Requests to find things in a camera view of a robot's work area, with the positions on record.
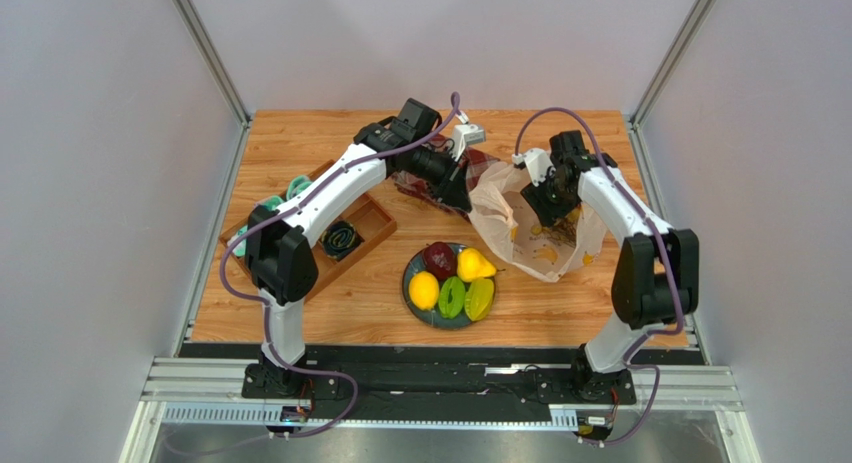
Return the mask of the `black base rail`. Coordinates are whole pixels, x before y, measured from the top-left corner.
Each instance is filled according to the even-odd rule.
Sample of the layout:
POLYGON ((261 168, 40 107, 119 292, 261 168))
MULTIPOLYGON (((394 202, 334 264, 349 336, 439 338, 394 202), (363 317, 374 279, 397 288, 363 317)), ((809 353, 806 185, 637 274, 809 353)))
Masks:
MULTIPOLYGON (((180 358, 238 359, 248 365, 261 355, 256 344, 190 343, 180 358)), ((385 396, 397 391, 450 394, 478 390, 540 397, 546 403, 591 403, 610 407, 627 396, 626 384, 636 372, 594 376, 573 365, 576 348, 352 346, 313 344, 299 365, 308 370, 341 374, 338 382, 314 377, 293 399, 316 405, 346 400, 354 406, 360 390, 385 396)))

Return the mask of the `yellow fake fruit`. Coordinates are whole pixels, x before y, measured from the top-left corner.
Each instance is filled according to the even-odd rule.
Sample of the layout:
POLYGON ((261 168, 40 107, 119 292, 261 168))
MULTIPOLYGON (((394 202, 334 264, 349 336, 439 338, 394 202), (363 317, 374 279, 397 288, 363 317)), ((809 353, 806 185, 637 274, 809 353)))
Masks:
POLYGON ((416 308, 431 311, 440 296, 440 283, 433 274, 422 271, 410 279, 407 290, 408 297, 416 308))

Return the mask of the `green fake fruit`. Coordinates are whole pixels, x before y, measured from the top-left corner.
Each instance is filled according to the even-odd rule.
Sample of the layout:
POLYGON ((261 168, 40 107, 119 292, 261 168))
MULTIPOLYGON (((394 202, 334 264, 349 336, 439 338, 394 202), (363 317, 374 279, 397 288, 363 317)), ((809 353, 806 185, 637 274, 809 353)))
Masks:
POLYGON ((456 318, 463 309, 465 297, 466 286, 459 277, 446 279, 441 285, 437 302, 440 315, 446 319, 456 318))

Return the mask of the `yellow fake pear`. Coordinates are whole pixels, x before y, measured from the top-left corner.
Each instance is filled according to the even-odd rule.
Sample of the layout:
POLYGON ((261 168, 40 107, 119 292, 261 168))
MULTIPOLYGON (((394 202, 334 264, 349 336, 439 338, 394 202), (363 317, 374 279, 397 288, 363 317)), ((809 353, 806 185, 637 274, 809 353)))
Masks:
POLYGON ((457 276, 466 283, 476 279, 494 277, 498 270, 476 248, 466 247, 457 255, 457 276))

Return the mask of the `dark red fake fruit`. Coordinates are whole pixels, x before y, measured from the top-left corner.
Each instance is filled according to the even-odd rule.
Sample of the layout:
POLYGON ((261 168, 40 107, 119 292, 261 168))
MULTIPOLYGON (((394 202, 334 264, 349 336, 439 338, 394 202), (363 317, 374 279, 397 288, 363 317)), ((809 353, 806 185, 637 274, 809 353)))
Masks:
POLYGON ((455 250, 445 242, 435 242, 421 253, 425 269, 439 281, 457 275, 455 250))

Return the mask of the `aluminium frame rail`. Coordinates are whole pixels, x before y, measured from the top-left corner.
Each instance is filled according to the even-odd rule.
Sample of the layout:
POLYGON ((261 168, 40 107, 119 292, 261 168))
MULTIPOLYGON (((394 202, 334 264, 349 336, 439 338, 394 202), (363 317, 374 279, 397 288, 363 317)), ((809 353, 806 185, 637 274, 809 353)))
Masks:
MULTIPOLYGON (((540 397, 478 390, 414 393, 394 390, 385 396, 360 390, 349 413, 346 400, 321 400, 303 420, 297 400, 247 399, 240 390, 248 363, 238 359, 154 361, 141 400, 163 405, 161 419, 174 424, 222 424, 318 428, 342 416, 341 428, 437 429, 488 431, 575 431, 582 419, 600 416, 604 404, 546 403, 540 397)), ((625 386, 619 414, 640 415, 645 408, 668 414, 725 413, 744 409, 734 378, 726 367, 665 366, 640 370, 625 386)))

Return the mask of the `yellow fake banana piece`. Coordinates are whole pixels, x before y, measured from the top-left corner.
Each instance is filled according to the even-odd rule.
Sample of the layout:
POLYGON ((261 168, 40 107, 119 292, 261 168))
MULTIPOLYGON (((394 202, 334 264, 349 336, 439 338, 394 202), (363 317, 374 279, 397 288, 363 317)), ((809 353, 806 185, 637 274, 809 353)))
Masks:
POLYGON ((474 322, 486 318, 491 311, 495 293, 495 283, 490 278, 479 278, 471 282, 464 301, 467 317, 474 322))

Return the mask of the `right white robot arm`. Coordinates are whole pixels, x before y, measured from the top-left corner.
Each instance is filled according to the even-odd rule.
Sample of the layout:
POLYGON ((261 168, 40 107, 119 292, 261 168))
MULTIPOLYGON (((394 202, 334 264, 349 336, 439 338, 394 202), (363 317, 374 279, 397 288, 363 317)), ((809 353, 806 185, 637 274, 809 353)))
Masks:
POLYGON ((593 373, 625 369, 652 336, 674 335, 697 308, 699 242, 657 216, 624 180, 598 145, 587 147, 578 130, 550 139, 548 150, 516 152, 513 164, 530 176, 522 190, 543 226, 578 206, 591 209, 619 247, 611 285, 613 313, 585 344, 593 373))

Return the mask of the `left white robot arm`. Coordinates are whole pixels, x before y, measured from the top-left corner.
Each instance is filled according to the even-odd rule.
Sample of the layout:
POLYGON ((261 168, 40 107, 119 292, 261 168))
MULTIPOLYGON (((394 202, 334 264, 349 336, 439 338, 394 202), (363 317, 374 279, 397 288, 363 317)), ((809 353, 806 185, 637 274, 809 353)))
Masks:
POLYGON ((295 398, 312 378, 341 379, 337 372, 308 370, 304 303, 319 280, 314 248, 325 231, 356 200, 391 175, 405 171, 443 183, 458 165, 429 142, 453 120, 462 119, 460 97, 451 111, 408 99, 400 112, 362 127, 342 156, 299 195, 275 209, 254 209, 244 233, 246 265, 262 304, 264 342, 258 362, 245 371, 242 394, 248 398, 295 398))

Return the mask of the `blue ceramic plate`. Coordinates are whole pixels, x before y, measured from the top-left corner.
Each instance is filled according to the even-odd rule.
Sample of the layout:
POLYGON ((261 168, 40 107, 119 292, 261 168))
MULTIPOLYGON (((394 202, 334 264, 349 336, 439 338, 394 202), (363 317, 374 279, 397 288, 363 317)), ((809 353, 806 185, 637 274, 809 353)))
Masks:
MULTIPOLYGON (((458 253, 462 249, 469 247, 469 246, 465 246, 465 245, 458 244, 458 243, 447 243, 447 244, 449 244, 455 250, 456 256, 458 255, 458 253)), ((457 329, 461 329, 461 328, 465 328, 467 326, 470 326, 470 325, 472 325, 476 322, 479 322, 479 321, 476 321, 476 322, 471 321, 467 317, 467 315, 465 314, 465 311, 464 311, 464 306, 463 306, 461 313, 456 318, 446 319, 446 318, 443 318, 440 315, 440 313, 438 311, 437 304, 435 305, 435 307, 431 311, 422 311, 422 310, 419 310, 418 308, 416 308, 411 303, 411 301, 408 297, 408 290, 407 290, 409 281, 415 274, 422 272, 422 271, 427 271, 425 269, 424 262, 423 262, 423 259, 422 259, 422 255, 421 255, 422 251, 425 248, 423 248, 419 253, 417 253, 414 257, 411 258, 411 260, 408 262, 408 264, 405 268, 405 271, 403 273, 402 280, 401 280, 401 289, 402 289, 402 295, 403 295, 403 300, 404 300, 405 305, 408 307, 408 309, 412 312, 412 314, 416 318, 418 318, 421 322, 423 322, 423 323, 425 323, 425 324, 427 324, 427 325, 429 325, 433 328, 438 328, 438 329, 443 329, 443 330, 457 330, 457 329)), ((491 277, 490 279, 492 279, 494 281, 495 287, 496 287, 496 293, 497 293, 496 275, 494 277, 491 277)), ((467 292, 470 283, 466 283, 466 282, 464 282, 464 283, 465 283, 466 292, 467 292)))

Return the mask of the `translucent plastic bag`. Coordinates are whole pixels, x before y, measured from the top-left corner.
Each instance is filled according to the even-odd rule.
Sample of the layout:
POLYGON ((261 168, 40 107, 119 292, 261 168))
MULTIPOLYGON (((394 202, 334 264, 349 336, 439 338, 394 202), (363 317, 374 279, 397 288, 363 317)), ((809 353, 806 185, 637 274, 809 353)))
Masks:
POLYGON ((506 162, 487 169, 469 193, 469 221, 486 246, 503 262, 547 283, 593 263, 599 256, 607 228, 597 213, 580 206, 576 246, 549 238, 532 208, 521 196, 530 183, 526 171, 506 162))

